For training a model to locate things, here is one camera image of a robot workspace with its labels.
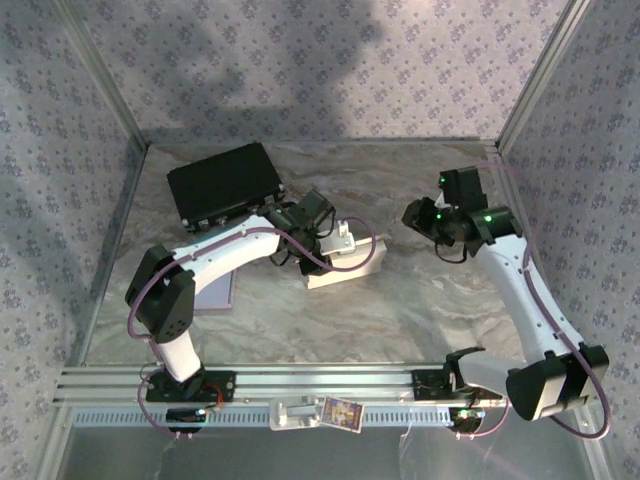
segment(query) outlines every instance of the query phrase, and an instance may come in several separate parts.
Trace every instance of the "small card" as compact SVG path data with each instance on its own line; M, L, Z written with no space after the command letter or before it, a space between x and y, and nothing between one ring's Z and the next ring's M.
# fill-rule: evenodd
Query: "small card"
M320 417L321 425L360 433L363 420L364 405L339 398L325 398Z

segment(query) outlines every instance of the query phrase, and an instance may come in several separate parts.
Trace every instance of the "black box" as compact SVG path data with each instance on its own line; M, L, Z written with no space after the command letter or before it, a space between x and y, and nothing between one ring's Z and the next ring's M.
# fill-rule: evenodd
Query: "black box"
M284 197L284 185L260 143L167 174L182 225L191 232L245 215Z

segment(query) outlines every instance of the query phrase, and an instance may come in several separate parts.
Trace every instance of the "patterned wallpaper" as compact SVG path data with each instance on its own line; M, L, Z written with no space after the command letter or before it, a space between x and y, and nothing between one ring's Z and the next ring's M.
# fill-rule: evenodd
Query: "patterned wallpaper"
M556 297L610 356L613 440L640 478L640 4L594 3L507 158Z
M151 142L498 136L566 0L76 2Z
M47 2L0 3L0 478L37 464L136 156Z

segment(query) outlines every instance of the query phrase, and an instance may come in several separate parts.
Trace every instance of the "wall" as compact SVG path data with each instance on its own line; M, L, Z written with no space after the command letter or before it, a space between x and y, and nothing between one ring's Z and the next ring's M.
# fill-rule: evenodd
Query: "wall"
M37 464L139 162L47 2L0 4L0 478Z
M151 142L493 139L566 0L76 2Z
M507 157L556 297L610 356L613 438L640 478L640 4L594 3Z

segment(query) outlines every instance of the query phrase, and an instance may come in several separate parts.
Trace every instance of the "marble surface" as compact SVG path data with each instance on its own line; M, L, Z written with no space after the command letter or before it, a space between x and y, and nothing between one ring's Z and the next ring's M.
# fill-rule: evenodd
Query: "marble surface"
M452 350L482 345L519 357L515 327L495 288L471 259L449 265L430 242L405 227L406 206L437 196L438 173L486 161L480 144L265 145L292 199L315 188L338 216L368 218L387 235L382 272L308 291L297 266L267 259L237 272L232 310L194 319L205 363L441 362ZM141 364L149 349L126 333L126 289L154 244L194 241L184 231L166 174L231 146L152 146L99 311L87 363ZM490 176L483 183L497 201ZM356 238L364 232L355 227Z

